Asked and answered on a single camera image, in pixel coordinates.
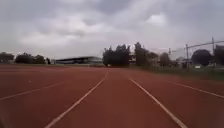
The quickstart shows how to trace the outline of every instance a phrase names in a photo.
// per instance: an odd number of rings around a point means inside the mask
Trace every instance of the cloud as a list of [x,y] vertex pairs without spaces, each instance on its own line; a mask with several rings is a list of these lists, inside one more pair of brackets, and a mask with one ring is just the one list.
[[165,26],[167,24],[166,17],[163,14],[152,15],[146,22],[159,27]]
[[105,47],[140,42],[168,51],[224,39],[223,7],[222,0],[3,0],[0,50],[100,56]]

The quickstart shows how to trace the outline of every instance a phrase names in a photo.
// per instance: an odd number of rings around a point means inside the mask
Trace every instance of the roof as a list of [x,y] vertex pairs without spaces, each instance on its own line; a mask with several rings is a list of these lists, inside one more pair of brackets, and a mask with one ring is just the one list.
[[77,59],[101,59],[101,58],[96,56],[79,56],[79,57],[56,59],[56,61],[69,61],[69,60],[77,60]]

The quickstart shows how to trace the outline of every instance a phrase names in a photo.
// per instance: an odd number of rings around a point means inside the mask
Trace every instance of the field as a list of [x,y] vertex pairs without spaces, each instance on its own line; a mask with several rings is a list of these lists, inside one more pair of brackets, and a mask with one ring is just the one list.
[[0,128],[223,128],[224,82],[140,70],[0,65]]

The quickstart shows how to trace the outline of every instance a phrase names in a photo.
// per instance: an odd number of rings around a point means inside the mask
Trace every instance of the fence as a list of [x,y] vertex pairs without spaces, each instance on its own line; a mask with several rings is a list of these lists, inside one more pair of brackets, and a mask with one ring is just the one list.
[[216,45],[222,45],[224,44],[224,41],[216,41],[214,38],[210,42],[202,43],[202,44],[196,44],[189,46],[188,44],[185,45],[183,48],[179,48],[176,50],[169,49],[169,56],[171,60],[180,60],[184,59],[186,60],[187,64],[189,61],[191,61],[191,57],[193,53],[198,49],[206,49],[210,51],[212,55],[214,55],[214,50],[216,48]]

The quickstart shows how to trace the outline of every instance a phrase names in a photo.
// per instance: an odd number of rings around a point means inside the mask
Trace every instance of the tree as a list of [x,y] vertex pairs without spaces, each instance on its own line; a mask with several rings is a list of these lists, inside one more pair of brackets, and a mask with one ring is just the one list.
[[216,45],[214,53],[216,62],[224,65],[224,46]]
[[33,62],[34,64],[46,64],[45,63],[45,59],[44,59],[44,57],[43,56],[41,56],[41,55],[37,55],[37,56],[35,56],[35,58],[34,58],[34,62]]
[[0,53],[0,62],[8,63],[14,59],[14,55],[11,53],[2,52]]
[[135,44],[135,55],[136,55],[136,65],[142,66],[145,65],[147,62],[147,54],[148,51],[142,48],[141,44],[137,42]]
[[171,63],[170,58],[169,58],[169,54],[168,53],[162,53],[160,55],[160,65],[161,66],[169,66]]
[[51,61],[49,58],[47,58],[46,61],[47,61],[47,64],[51,64]]
[[156,53],[154,53],[154,52],[148,52],[148,54],[147,54],[147,57],[149,58],[149,59],[154,59],[154,58],[157,58],[159,55],[158,54],[156,54]]
[[32,64],[35,58],[28,53],[19,54],[16,56],[15,62],[16,63],[25,63],[25,64]]
[[202,66],[208,66],[209,62],[212,60],[212,55],[206,49],[198,49],[193,53],[192,61],[194,63],[201,64]]
[[130,46],[126,45],[118,45],[116,50],[112,50],[105,48],[103,53],[103,63],[104,65],[112,65],[112,66],[127,66],[129,65],[129,54],[130,54]]

